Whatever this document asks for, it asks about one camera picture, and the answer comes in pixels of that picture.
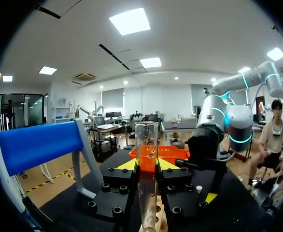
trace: black knob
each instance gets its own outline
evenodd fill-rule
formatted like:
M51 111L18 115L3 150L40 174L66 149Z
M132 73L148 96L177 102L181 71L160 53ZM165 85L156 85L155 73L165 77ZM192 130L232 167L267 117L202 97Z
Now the black knob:
M199 202L198 203L198 213L200 217L204 217L207 212L208 202Z
M173 209L171 210L171 213L173 214L173 216L175 218L181 218L182 215L183 215L183 211L182 211L182 208L180 207L173 207Z
M95 214L98 210L98 206L95 202L88 202L88 209L90 213Z
M124 212L123 212L123 209L121 207L114 207L112 209L112 213L113 213L113 218L116 221L120 221L121 219L123 219Z
M127 194L128 193L128 188L125 185L122 185L119 187L119 191L121 194Z
M192 191L193 186L192 186L191 183L189 183L189 184L186 184L186 185L185 185L184 189L187 190L187 191Z
M102 187L101 187L102 191L103 192L109 192L109 190L111 189L110 185L109 184L102 184Z
M170 191L170 192L173 192L175 190L175 186L169 185L169 186L167 186L167 190Z

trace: black table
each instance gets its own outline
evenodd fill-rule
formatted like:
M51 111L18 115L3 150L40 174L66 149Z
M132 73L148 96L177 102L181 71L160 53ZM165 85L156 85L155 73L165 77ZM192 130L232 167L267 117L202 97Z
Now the black table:
M117 167L129 161L128 153L129 151L127 150L120 150L104 161L99 167L102 174L107 172L109 167ZM201 194L203 194L204 197L206 197L207 190L210 188L213 176L213 171L195 171L193 174L192 184L194 186L203 186ZM100 186L96 185L93 180L94 177L91 173L84 176L84 187L90 191L98 192ZM64 216L68 209L78 212L85 211L88 201L89 199L86 196L77 193L76 184L73 184L71 187L58 194L54 199L43 205L40 209L50 217L50 219L56 220L58 217ZM266 212L259 207L243 184L229 169L223 178L219 195L209 206L211 206L209 217L204 220L196 221L190 225L171 225L170 229L173 228L176 231L195 232L217 231L218 229L221 231L231 231L229 226L230 224L234 224L235 228L233 228L232 231L253 231L252 228L259 226L259 222L261 222L266 215ZM78 217L74 214L73 217L76 217L74 219L75 221L80 220L78 223L76 222L76 225L78 226L81 226L82 223L91 223L93 225L93 220L95 220L83 216L82 214ZM110 231L112 228L111 223L99 223L101 231ZM140 225L141 216L139 199L136 194L128 219L128 231L138 231Z
M164 135L164 145L170 145L170 133L180 133L180 140L183 139L183 133L192 132L196 128L195 122L161 122L161 128Z

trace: white cap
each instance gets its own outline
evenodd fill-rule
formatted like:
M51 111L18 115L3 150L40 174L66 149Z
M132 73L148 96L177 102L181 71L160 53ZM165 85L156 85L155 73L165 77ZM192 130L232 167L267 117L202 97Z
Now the white cap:
M200 192L202 191L202 189L203 189L202 186L200 186L200 185L196 186L196 191L197 191L198 193L200 193Z

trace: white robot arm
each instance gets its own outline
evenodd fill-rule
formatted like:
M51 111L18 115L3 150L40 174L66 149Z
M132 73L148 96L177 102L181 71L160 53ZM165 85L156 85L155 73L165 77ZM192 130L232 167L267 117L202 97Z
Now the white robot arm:
M219 79L212 87L216 94L224 99L229 98L231 90L248 89L261 83L267 86L270 96L283 99L283 79L272 61L266 61L252 70Z
M242 152L248 148L252 137L252 111L244 105L235 105L229 93L230 90L248 89L262 83L267 86L270 96L283 99L283 79L271 61L214 82L212 87L217 96L205 99L197 128L188 140L191 155L204 154L206 159L216 159L225 131L229 134L229 145L233 151Z

